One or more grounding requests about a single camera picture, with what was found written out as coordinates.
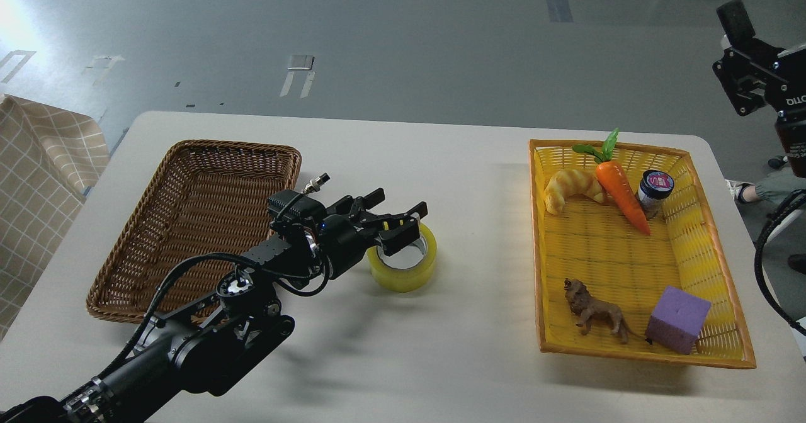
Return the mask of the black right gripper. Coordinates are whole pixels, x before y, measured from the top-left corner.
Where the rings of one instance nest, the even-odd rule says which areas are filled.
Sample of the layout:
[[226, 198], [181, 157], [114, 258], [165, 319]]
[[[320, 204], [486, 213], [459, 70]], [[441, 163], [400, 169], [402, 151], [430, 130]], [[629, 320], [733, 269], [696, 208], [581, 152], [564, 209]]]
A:
[[724, 53], [713, 72], [737, 115], [764, 106], [784, 113], [804, 111], [804, 44], [784, 49], [758, 39], [742, 0], [720, 5], [717, 16]]

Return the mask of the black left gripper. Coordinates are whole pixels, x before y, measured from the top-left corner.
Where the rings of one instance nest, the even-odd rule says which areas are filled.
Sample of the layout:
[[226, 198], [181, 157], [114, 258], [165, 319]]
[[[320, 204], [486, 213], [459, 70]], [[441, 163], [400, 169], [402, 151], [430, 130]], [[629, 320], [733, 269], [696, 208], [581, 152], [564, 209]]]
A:
[[365, 196], [346, 195], [327, 207], [327, 216], [315, 225], [319, 246], [326, 257], [326, 279], [337, 279], [363, 259], [372, 246], [394, 256], [420, 239], [419, 223], [428, 214], [421, 201], [401, 214], [375, 215], [368, 211], [385, 200], [377, 188]]

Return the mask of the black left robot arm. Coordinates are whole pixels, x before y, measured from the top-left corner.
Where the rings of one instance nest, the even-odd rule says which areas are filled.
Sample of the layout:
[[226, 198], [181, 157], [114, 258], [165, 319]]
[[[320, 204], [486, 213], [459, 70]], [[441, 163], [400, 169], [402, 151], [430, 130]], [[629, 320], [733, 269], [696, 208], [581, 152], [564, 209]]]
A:
[[[329, 180], [268, 198], [273, 234], [242, 254], [214, 252], [179, 262], [158, 286], [142, 322], [117, 357], [88, 383], [57, 400], [41, 395], [3, 412], [3, 422], [145, 422], [177, 394], [229, 392], [295, 328], [277, 288], [315, 296], [357, 265], [371, 248], [386, 256], [421, 240], [426, 202], [377, 215], [377, 188], [325, 206], [310, 197]], [[172, 312], [159, 313], [169, 290], [193, 266], [225, 262], [215, 288]]]

